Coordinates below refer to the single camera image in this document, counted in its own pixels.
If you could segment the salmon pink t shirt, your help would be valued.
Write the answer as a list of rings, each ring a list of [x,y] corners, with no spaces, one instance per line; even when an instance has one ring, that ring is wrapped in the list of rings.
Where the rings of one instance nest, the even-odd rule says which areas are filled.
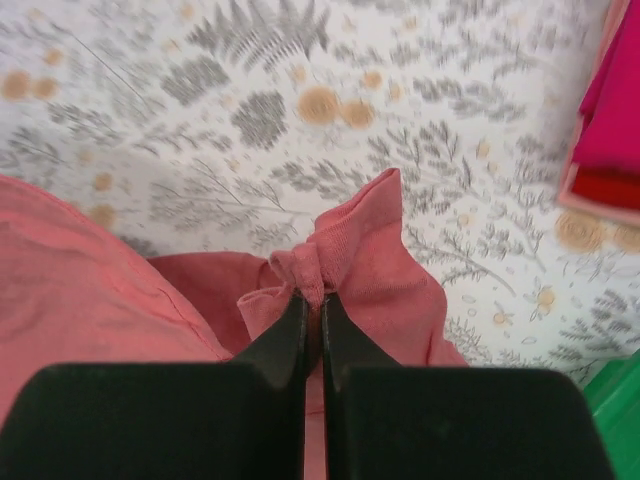
[[[321,214],[306,241],[269,258],[214,252],[146,259],[68,204],[1,181],[1,431],[21,390],[58,364],[220,363],[308,305],[304,464],[326,477],[322,309],[401,365],[460,367],[443,288],[401,239],[401,175],[389,169]]]

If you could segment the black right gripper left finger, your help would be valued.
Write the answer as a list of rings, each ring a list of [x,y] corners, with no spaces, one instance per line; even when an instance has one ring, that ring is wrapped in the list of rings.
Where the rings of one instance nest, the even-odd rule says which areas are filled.
[[[220,363],[58,364],[1,431],[5,479],[299,479],[307,302]]]

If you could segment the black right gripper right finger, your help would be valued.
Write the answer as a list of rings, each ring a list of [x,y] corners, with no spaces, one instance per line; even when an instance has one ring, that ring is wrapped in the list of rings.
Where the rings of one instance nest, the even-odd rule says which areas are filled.
[[[322,309],[331,479],[611,479],[583,394],[545,369],[405,367]]]

